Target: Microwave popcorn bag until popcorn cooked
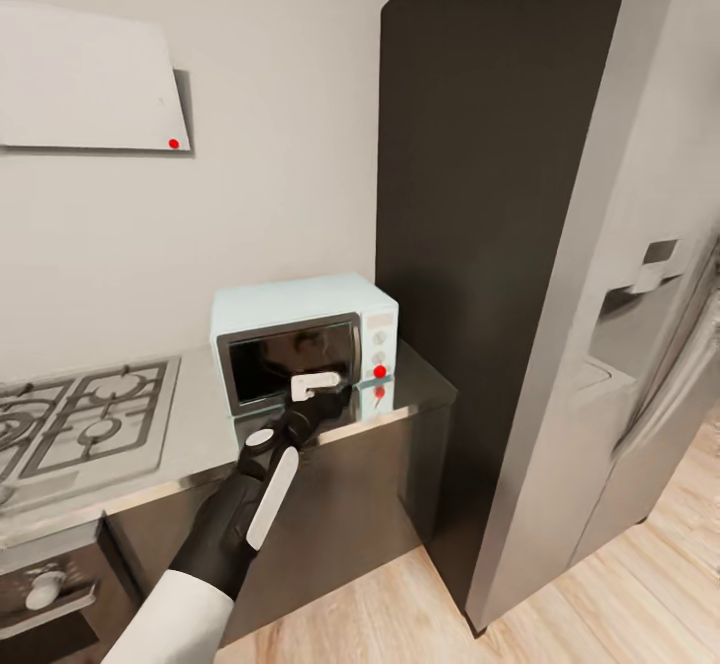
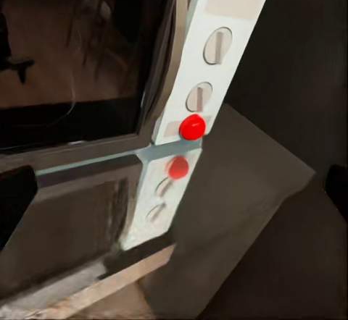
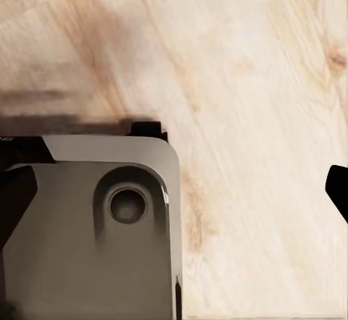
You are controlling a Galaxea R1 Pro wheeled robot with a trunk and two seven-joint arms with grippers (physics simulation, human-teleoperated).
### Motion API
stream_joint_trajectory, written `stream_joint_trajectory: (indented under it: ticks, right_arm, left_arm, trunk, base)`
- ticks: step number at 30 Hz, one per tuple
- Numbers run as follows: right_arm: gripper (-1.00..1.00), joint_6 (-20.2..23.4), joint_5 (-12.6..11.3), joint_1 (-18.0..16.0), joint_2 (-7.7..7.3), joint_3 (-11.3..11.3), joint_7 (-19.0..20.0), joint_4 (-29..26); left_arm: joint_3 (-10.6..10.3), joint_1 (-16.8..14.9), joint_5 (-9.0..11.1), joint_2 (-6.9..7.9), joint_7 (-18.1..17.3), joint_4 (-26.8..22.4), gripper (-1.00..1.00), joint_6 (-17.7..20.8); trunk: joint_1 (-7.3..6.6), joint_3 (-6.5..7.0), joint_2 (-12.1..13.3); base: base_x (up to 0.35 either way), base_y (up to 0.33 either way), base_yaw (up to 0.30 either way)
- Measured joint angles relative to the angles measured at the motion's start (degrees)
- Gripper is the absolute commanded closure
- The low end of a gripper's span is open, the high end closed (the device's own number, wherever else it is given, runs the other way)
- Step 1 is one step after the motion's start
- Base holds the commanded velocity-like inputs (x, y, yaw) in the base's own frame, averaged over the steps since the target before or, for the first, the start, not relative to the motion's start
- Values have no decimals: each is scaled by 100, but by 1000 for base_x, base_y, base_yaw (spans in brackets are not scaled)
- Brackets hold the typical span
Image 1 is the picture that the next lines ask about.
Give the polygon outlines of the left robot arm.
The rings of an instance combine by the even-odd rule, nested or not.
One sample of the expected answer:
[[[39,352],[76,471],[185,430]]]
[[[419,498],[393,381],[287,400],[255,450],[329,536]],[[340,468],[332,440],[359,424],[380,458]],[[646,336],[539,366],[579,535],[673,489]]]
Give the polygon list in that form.
[[[197,511],[193,531],[102,664],[212,664],[233,605],[321,421],[349,408],[337,373],[297,375],[285,413],[245,439],[237,473]]]

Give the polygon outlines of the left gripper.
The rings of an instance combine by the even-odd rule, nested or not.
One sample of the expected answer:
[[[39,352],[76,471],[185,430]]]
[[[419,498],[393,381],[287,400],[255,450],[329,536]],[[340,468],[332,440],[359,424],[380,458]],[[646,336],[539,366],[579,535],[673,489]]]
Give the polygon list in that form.
[[[349,408],[353,386],[349,383],[338,392],[321,391],[306,401],[293,401],[292,396],[283,399],[286,414],[299,414],[310,427],[310,435],[321,424],[321,421],[337,421],[344,408]]]

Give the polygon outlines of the microwave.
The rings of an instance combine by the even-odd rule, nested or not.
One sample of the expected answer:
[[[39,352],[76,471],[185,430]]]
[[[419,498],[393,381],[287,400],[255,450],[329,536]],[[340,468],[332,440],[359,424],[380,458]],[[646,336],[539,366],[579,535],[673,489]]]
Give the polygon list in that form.
[[[337,373],[336,392],[396,370],[399,304],[359,273],[213,291],[210,348],[226,414],[250,416],[292,393],[297,375]]]

